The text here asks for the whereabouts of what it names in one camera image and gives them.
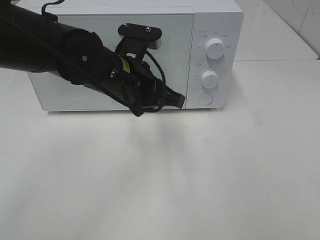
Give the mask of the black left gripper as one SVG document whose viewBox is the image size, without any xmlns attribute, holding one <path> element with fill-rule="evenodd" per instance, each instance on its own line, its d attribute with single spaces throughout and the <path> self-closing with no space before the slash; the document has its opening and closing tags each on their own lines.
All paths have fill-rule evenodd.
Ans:
<svg viewBox="0 0 320 240">
<path fill-rule="evenodd" d="M 111 78 L 118 81 L 121 95 L 128 105 L 162 105 L 182 109 L 186 97 L 170 87 L 165 87 L 165 74 L 158 62 L 151 60 L 158 68 L 161 78 L 156 77 L 150 65 L 141 61 L 136 63 L 132 57 L 119 56 L 113 66 Z"/>
</svg>

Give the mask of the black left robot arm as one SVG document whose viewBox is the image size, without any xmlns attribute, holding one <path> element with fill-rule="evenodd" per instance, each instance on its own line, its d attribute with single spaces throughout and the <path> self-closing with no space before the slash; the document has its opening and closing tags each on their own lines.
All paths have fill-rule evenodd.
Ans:
<svg viewBox="0 0 320 240">
<path fill-rule="evenodd" d="M 161 38 L 161 29 L 124 23 L 115 50 L 100 37 L 58 21 L 42 6 L 40 13 L 0 3 L 0 66 L 31 73 L 53 73 L 73 85 L 103 93 L 136 116 L 165 106 L 181 109 L 185 97 L 156 77 L 144 61 Z"/>
</svg>

